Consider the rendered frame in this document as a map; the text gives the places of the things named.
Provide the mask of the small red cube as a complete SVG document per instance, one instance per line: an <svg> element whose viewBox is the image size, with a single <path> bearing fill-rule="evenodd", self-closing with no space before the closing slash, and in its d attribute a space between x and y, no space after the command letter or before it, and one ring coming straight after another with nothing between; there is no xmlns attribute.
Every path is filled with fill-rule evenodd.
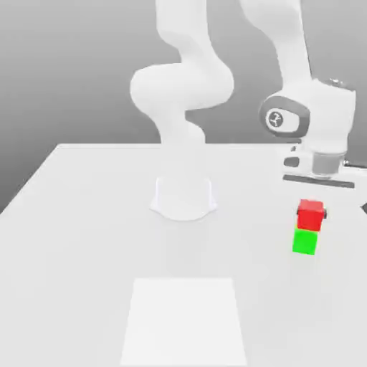
<svg viewBox="0 0 367 367"><path fill-rule="evenodd" d="M297 208L297 228L319 232L325 213L323 202L301 199Z"/></svg>

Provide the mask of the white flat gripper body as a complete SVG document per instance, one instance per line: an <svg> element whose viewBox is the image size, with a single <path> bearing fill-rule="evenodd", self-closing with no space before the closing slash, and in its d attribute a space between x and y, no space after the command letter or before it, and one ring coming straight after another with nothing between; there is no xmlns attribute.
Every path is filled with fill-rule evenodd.
<svg viewBox="0 0 367 367"><path fill-rule="evenodd" d="M299 189L343 189L348 191L356 189L354 181L344 178L317 178L295 173L283 173L282 180L288 186L294 186Z"/></svg>

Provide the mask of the small green cube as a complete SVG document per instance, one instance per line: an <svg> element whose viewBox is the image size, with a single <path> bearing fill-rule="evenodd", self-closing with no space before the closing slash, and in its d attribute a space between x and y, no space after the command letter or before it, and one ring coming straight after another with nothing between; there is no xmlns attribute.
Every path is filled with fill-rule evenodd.
<svg viewBox="0 0 367 367"><path fill-rule="evenodd" d="M292 251L300 254L314 255L317 241L317 232L295 228L292 241Z"/></svg>

